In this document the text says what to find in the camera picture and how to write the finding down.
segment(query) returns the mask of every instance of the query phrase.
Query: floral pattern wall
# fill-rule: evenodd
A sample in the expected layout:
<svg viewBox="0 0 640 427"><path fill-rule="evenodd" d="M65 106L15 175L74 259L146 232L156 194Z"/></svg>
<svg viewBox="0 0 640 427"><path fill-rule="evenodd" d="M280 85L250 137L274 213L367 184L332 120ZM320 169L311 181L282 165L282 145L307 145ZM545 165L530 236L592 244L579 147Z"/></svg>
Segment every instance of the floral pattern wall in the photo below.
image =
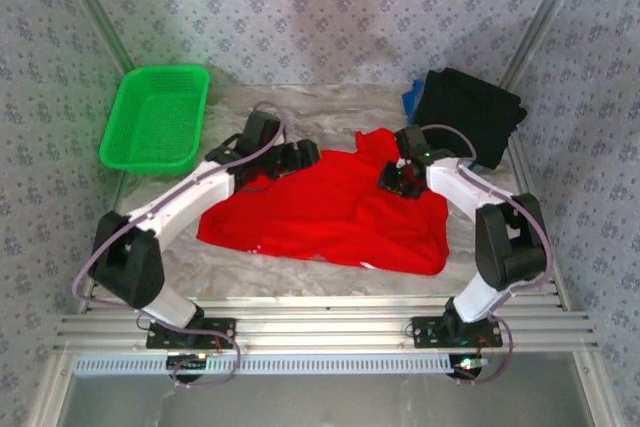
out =
<svg viewBox="0 0 640 427"><path fill-rule="evenodd" d="M640 425L640 1L566 0L517 93L563 274Z"/></svg>
<svg viewBox="0 0 640 427"><path fill-rule="evenodd" d="M14 426L113 197L97 151L120 75L77 0L0 12L0 425Z"/></svg>
<svg viewBox="0 0 640 427"><path fill-rule="evenodd" d="M497 82L540 0L100 0L137 64L218 82L402 83L457 67Z"/></svg>

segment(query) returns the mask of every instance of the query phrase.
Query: red cloth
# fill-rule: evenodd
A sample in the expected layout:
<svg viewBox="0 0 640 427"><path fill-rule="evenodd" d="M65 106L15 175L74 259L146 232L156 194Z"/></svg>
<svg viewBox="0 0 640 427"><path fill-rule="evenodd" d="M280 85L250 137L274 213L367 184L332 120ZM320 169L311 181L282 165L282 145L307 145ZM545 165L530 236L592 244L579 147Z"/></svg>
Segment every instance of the red cloth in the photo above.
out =
<svg viewBox="0 0 640 427"><path fill-rule="evenodd" d="M314 166L258 179L202 216L198 239L302 260L434 275L445 265L447 203L433 192L404 199L376 187L399 158L393 133L356 134L357 152L325 150Z"/></svg>

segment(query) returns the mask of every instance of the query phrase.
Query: green basket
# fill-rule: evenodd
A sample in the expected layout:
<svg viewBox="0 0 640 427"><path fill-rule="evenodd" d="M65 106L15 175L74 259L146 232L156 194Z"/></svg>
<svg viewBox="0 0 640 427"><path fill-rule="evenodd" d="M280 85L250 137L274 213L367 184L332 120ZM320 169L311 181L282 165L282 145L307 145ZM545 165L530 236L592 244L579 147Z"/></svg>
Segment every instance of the green basket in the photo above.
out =
<svg viewBox="0 0 640 427"><path fill-rule="evenodd" d="M197 65L150 65L122 79L100 160L133 174L184 174L195 167L209 73Z"/></svg>

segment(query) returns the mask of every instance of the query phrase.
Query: white cable tray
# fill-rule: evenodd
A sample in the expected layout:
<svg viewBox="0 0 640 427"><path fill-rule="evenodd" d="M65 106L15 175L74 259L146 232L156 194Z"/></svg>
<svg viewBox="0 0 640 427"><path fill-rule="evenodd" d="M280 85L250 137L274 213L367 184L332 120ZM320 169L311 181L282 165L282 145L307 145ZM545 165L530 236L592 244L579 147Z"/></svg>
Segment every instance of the white cable tray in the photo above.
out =
<svg viewBox="0 0 640 427"><path fill-rule="evenodd" d="M81 355L74 373L79 376L167 374L166 355ZM231 370L234 355L209 357L203 371L181 373L224 374ZM452 372L446 354L353 354L278 355L247 354L238 375L331 375L331 374L435 374Z"/></svg>

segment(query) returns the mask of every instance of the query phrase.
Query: black cloth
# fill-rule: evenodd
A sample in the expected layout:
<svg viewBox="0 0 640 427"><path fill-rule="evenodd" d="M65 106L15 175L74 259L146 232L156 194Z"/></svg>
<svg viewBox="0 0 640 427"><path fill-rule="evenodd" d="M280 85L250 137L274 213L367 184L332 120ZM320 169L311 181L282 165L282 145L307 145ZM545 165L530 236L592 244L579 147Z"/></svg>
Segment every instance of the black cloth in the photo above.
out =
<svg viewBox="0 0 640 427"><path fill-rule="evenodd" d="M509 135L527 111L520 97L455 69L429 71L414 123L445 124L465 134L476 149L476 162L495 169L507 148ZM469 149L458 136L445 130L428 130L427 142L459 157Z"/></svg>

